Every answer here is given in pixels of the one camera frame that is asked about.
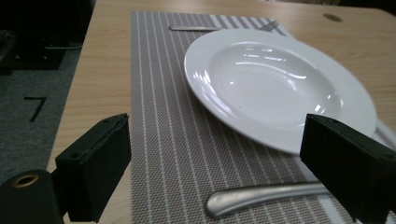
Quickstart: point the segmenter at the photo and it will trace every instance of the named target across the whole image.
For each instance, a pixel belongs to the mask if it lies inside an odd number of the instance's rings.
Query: black block
[[[131,160],[128,116],[98,122],[55,160],[70,220],[99,221]]]
[[[353,218],[384,223],[396,211],[396,152],[372,138],[308,114],[300,157]]]
[[[50,173],[32,170],[16,175],[0,188],[0,223],[61,224]]]

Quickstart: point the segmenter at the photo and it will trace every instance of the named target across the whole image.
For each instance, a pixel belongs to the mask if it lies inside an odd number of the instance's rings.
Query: table surface
[[[255,0],[97,0],[62,121],[49,159],[96,122],[131,113],[131,11],[152,10],[267,17],[333,57],[370,92],[377,114],[396,132],[396,18],[372,8],[327,7]],[[342,19],[330,21],[329,13]],[[110,199],[101,223],[131,222],[131,168]]]

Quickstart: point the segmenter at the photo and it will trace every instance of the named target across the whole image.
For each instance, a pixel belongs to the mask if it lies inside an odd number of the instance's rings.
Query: fork
[[[271,32],[279,25],[277,20],[270,21],[269,23],[265,24],[264,26],[260,27],[258,30]],[[217,31],[222,30],[225,28],[221,27],[207,27],[207,26],[175,26],[169,25],[169,30],[172,31]]]

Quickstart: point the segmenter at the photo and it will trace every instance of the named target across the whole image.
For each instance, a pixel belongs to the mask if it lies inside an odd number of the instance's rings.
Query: placemat
[[[183,61],[189,45],[206,32],[168,30],[170,24],[257,29],[269,21],[132,12],[133,223],[351,222],[330,195],[274,201],[222,219],[205,211],[205,200],[216,190],[315,180],[298,156],[246,138],[200,104],[184,77]],[[292,38],[282,26],[273,33]],[[378,130],[376,139],[394,144],[390,130]]]

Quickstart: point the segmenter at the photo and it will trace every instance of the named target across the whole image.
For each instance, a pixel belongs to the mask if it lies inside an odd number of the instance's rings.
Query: knife handle
[[[220,190],[209,196],[206,209],[212,217],[222,217],[254,204],[272,200],[330,193],[320,182],[249,186]]]
[[[169,30],[172,31],[217,31],[221,30],[221,27],[208,27],[208,26],[175,26],[170,25]]]

